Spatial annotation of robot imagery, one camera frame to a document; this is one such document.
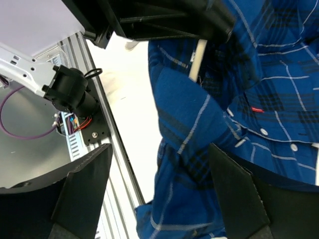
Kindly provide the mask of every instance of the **white button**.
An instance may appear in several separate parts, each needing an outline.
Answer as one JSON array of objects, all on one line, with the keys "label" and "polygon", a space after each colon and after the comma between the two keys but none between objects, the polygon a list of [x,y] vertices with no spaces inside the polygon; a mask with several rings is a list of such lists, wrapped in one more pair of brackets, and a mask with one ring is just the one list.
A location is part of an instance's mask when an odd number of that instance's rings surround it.
[{"label": "white button", "polygon": [[231,117],[234,117],[234,114],[230,111],[230,109],[227,109],[227,112]]},{"label": "white button", "polygon": [[241,141],[239,141],[239,142],[235,145],[235,148],[238,148],[238,147],[241,146],[244,142],[246,142],[246,140],[243,138]]},{"label": "white button", "polygon": [[263,129],[263,128],[260,129],[260,132],[261,132],[263,135],[268,135],[268,132],[267,132],[265,129]]},{"label": "white button", "polygon": [[294,151],[294,152],[297,152],[297,151],[298,151],[298,147],[297,147],[297,145],[295,145],[294,143],[292,143],[292,144],[290,145],[290,148],[291,148],[292,151]]}]

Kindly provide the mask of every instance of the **shirt button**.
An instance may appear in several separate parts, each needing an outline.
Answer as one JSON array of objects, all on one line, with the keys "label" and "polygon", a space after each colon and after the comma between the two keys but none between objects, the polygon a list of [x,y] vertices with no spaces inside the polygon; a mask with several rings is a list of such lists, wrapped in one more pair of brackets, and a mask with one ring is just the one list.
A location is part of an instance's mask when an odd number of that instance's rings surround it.
[{"label": "shirt button", "polygon": [[298,147],[297,147],[297,145],[295,145],[294,143],[292,143],[292,144],[290,145],[290,148],[291,148],[291,150],[292,150],[293,152],[297,152],[297,151],[298,151]]},{"label": "shirt button", "polygon": [[265,129],[263,129],[263,128],[260,129],[260,132],[261,132],[263,135],[268,135],[268,132],[267,132]]}]

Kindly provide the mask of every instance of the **white wall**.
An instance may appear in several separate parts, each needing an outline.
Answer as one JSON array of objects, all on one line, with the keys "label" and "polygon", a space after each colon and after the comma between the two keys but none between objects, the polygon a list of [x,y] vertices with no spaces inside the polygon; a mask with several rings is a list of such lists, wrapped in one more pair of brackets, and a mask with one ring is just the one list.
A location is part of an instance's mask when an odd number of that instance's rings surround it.
[{"label": "white wall", "polygon": [[0,42],[36,55],[84,31],[61,0],[1,0]]},{"label": "white wall", "polygon": [[147,42],[133,50],[127,40],[113,35],[106,50],[89,48],[145,201],[154,195],[157,150],[160,143],[158,115],[148,75]]}]

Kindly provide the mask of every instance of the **blue plaid shirt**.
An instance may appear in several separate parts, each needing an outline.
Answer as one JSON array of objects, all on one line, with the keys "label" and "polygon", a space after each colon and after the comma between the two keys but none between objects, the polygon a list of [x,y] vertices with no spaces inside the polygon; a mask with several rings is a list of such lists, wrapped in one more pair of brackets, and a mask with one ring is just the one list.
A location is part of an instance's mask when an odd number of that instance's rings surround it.
[{"label": "blue plaid shirt", "polygon": [[208,43],[188,78],[194,39],[149,43],[163,140],[154,199],[138,207],[142,239],[226,236],[210,176],[215,143],[280,175],[314,184],[319,142],[318,0],[224,0],[237,22]]}]

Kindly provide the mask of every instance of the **black plastic piece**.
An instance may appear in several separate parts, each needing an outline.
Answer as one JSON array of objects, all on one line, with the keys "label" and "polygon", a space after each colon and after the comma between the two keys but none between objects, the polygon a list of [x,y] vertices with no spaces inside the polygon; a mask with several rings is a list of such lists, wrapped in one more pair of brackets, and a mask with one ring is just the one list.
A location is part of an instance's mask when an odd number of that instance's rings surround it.
[{"label": "black plastic piece", "polygon": [[9,81],[3,75],[0,75],[0,83],[3,83],[3,87],[6,87],[9,85]]},{"label": "black plastic piece", "polygon": [[[92,121],[86,128],[81,130],[84,143],[88,146],[91,143],[97,143],[102,139],[111,136],[111,133],[107,121],[105,119],[105,115],[103,114],[103,110],[97,100],[99,98],[98,93],[96,91],[94,82],[91,78],[88,79],[87,92],[96,99],[96,102],[98,104],[98,108],[92,115]],[[85,119],[79,119],[80,124],[83,122],[85,122]]]},{"label": "black plastic piece", "polygon": [[96,100],[87,92],[88,80],[75,68],[54,66],[56,74],[50,86],[43,86],[44,98],[51,101],[56,109],[88,117],[97,109]]},{"label": "black plastic piece", "polygon": [[227,238],[319,238],[319,187],[227,155],[213,144],[209,163]]},{"label": "black plastic piece", "polygon": [[104,144],[47,174],[0,188],[0,238],[66,238],[59,231],[52,237],[58,224],[72,239],[94,239],[112,155]]},{"label": "black plastic piece", "polygon": [[108,150],[96,157],[94,163],[68,174],[52,216],[56,223],[83,239],[95,236],[109,178],[112,146],[104,144],[102,148]]},{"label": "black plastic piece", "polygon": [[191,37],[219,44],[235,24],[221,0],[62,1],[84,26],[84,36],[102,48],[113,31],[134,40]]}]

